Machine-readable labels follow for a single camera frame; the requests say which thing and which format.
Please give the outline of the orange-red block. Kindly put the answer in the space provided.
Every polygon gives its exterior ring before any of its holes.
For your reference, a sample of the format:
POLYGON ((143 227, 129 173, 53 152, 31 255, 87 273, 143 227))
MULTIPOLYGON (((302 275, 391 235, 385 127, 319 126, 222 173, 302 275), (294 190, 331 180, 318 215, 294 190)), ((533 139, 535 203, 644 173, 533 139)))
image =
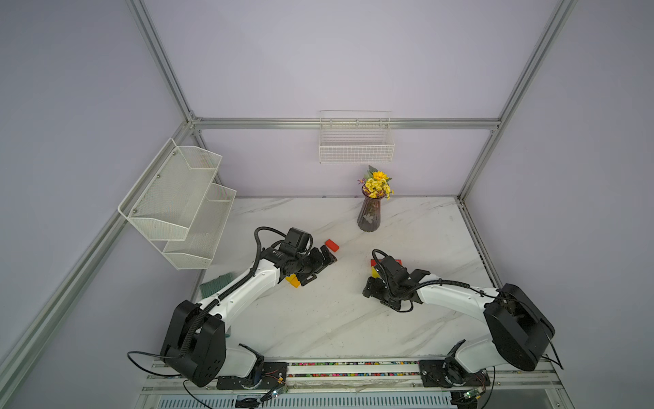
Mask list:
POLYGON ((337 245, 337 243, 334 242, 333 240, 327 240, 327 241, 325 242, 325 246, 326 246, 327 248, 329 248, 329 249, 330 249, 332 252, 334 252, 334 253, 338 252, 339 249, 340 249, 339 245, 337 245))

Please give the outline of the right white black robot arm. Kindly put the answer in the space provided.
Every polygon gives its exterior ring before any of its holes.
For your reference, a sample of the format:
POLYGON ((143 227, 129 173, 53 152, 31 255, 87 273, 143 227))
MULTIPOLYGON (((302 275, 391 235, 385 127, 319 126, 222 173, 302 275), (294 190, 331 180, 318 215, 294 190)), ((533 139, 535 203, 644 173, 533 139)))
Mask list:
POLYGON ((399 314, 412 312, 417 303, 449 308, 488 329, 483 337, 457 342, 443 359, 423 362, 425 381, 444 388, 462 386, 502 365, 532 372, 553 347, 554 325, 519 286, 473 286, 423 269, 410 272, 378 249, 372 255, 376 275, 366 281, 365 298, 375 298, 399 314))

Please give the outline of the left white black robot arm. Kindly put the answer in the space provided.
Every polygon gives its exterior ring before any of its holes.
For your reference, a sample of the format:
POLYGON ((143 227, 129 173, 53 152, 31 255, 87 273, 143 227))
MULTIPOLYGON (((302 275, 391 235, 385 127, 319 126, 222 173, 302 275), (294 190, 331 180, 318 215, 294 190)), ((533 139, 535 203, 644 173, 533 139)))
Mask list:
POLYGON ((264 380, 265 357, 244 344, 228 346, 228 330, 265 292, 291 277, 306 286, 337 262, 327 245, 315 247, 313 236, 298 228, 282 233, 259 227, 254 232, 255 260, 220 291, 174 310, 159 359, 198 387, 236 378, 254 388, 264 380))

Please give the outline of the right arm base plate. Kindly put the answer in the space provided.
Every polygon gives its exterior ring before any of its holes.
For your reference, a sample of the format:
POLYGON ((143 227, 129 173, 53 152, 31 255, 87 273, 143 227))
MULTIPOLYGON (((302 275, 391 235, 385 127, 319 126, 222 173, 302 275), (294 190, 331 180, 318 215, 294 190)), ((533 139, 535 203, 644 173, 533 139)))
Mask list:
POLYGON ((456 363, 446 360, 418 361, 422 384, 426 388, 481 387, 491 385, 485 370, 468 373, 456 363))

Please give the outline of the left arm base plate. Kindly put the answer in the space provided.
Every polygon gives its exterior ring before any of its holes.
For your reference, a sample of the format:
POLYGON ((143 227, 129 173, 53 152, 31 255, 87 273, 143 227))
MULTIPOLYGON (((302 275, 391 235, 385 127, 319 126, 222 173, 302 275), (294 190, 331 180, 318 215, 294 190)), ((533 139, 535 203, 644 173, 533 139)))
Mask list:
POLYGON ((264 361, 256 365, 245 378, 219 377, 216 380, 218 390, 270 390, 279 386, 279 380, 286 379, 289 364, 281 361, 264 361))

